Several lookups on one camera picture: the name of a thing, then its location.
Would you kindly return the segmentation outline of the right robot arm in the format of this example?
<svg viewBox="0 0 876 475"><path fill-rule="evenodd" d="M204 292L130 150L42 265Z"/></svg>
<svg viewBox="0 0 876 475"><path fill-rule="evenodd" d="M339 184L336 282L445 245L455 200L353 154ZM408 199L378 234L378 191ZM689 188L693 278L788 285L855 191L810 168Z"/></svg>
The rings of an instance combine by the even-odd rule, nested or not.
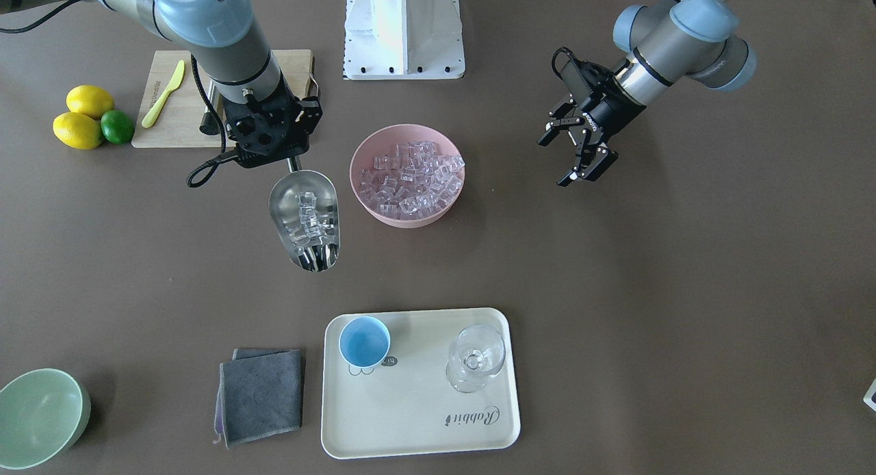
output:
<svg viewBox="0 0 876 475"><path fill-rule="evenodd" d="M2 0L10 13L70 0ZM220 162L244 168L287 160L296 166L322 116L316 97L289 88L256 20L251 0L79 0L98 2L177 42L195 57L223 98L235 143Z"/></svg>

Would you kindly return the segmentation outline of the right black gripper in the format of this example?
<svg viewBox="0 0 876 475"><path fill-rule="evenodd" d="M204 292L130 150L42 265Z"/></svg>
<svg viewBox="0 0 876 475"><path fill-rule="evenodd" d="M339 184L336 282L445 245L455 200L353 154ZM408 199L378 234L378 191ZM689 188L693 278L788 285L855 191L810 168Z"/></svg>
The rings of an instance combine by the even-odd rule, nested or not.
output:
<svg viewBox="0 0 876 475"><path fill-rule="evenodd" d="M229 138L237 145L229 157L244 168L255 168L309 151L323 111L320 94L300 99L282 77L275 91L258 101L250 92L245 103L223 103Z"/></svg>

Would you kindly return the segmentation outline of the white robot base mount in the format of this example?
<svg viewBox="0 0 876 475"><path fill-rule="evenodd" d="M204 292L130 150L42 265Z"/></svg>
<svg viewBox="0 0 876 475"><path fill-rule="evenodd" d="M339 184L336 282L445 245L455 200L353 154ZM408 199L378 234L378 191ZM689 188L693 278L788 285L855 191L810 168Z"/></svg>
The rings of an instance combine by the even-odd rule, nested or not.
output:
<svg viewBox="0 0 876 475"><path fill-rule="evenodd" d="M459 0L346 0L344 29L344 79L459 79L466 71Z"/></svg>

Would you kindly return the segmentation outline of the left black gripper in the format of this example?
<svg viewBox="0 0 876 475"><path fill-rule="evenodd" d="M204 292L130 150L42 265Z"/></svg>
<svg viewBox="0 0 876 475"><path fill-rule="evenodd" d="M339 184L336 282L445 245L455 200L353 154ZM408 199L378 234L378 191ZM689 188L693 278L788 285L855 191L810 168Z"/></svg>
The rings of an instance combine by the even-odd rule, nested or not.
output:
<svg viewBox="0 0 876 475"><path fill-rule="evenodd" d="M573 181L597 181L619 159L607 142L644 112L645 106L632 100L613 72L601 64L570 56L558 77L571 97L550 110L537 144L548 146L560 132L568 131L578 163L556 184L567 187Z"/></svg>

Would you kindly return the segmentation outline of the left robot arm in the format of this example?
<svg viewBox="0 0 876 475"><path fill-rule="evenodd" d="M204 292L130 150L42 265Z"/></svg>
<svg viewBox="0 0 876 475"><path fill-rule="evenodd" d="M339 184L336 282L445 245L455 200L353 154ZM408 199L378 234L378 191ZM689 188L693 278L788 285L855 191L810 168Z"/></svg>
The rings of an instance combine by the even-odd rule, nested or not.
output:
<svg viewBox="0 0 876 475"><path fill-rule="evenodd" d="M727 1L659 0L626 8L613 27L615 45L625 53L616 66L582 60L567 47L556 50L567 58L562 66L551 64L567 96L550 111L539 144L567 132L576 147L575 164L558 185L597 181L617 160L609 140L679 79L724 92L751 79L756 52L736 35L740 20Z"/></svg>

